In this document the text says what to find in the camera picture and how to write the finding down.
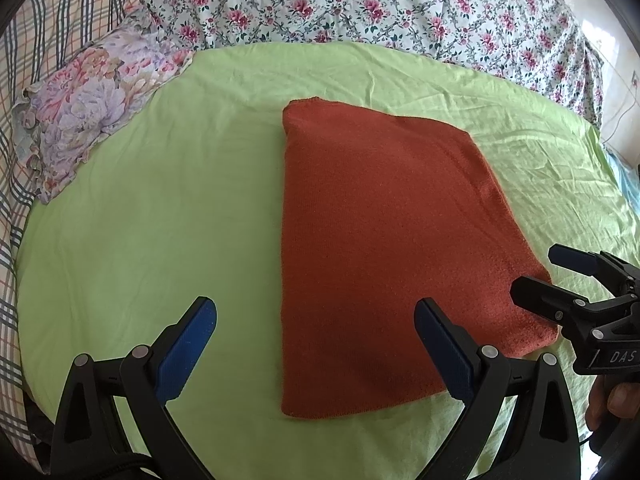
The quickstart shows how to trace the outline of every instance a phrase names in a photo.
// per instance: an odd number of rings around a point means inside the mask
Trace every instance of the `floral pillow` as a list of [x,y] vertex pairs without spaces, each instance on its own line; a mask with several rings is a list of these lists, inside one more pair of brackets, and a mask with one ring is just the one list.
[[191,63],[193,51],[158,41],[141,7],[64,68],[28,87],[13,110],[18,160],[36,170],[44,203],[76,177],[91,149]]

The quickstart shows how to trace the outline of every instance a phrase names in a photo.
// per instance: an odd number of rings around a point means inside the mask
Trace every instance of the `plaid fabric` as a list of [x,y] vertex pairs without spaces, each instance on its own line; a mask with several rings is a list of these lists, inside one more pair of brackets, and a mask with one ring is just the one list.
[[25,0],[0,40],[0,428],[39,468],[26,425],[14,263],[34,200],[33,173],[16,162],[10,111],[18,92],[62,67],[140,0]]

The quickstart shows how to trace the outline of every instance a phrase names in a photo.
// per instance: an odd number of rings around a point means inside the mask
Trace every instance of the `finger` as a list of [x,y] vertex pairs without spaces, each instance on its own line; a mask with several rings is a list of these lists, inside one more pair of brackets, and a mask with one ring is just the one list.
[[604,377],[599,376],[593,382],[589,393],[589,407],[584,414],[584,421],[590,431],[596,431],[607,411],[607,399],[604,394]]
[[619,418],[634,418],[640,409],[640,384],[622,383],[616,386],[609,395],[607,407]]

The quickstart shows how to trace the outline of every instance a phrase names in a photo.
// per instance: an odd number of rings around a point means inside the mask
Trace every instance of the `red cloth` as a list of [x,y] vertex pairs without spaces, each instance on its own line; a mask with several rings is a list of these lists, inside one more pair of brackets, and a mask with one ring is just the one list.
[[550,277],[469,134],[319,98],[291,102],[283,123],[285,414],[442,391],[414,330],[423,297],[507,356],[555,341],[555,325],[511,303],[515,278]]

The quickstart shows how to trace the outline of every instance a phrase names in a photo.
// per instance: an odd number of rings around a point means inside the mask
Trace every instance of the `blue rubber pad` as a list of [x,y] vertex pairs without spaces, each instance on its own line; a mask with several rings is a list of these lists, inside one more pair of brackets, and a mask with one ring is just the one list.
[[598,262],[593,254],[572,247],[560,244],[552,245],[548,256],[552,264],[580,272],[585,276],[593,276],[598,272]]
[[453,335],[425,301],[419,301],[415,306],[414,324],[449,394],[468,405],[474,398],[473,367]]
[[158,367],[156,397],[163,406],[177,399],[216,329],[216,305],[207,299]]

